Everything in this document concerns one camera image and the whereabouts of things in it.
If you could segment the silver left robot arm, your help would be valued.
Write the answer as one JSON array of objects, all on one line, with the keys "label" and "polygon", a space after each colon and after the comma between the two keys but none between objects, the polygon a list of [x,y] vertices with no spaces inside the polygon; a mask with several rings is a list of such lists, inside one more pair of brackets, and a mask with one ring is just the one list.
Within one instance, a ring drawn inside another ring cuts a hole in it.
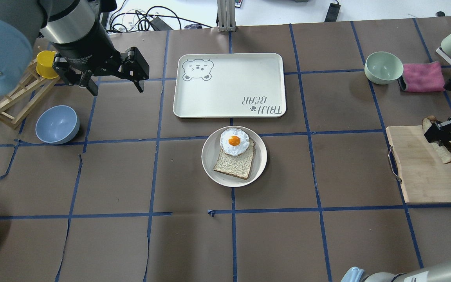
[{"label": "silver left robot arm", "polygon": [[96,96],[92,77],[115,76],[143,92],[147,61],[136,47],[115,49],[99,19],[116,8],[114,0],[0,0],[0,95],[17,86],[39,35],[57,50],[52,69],[64,83]]}]

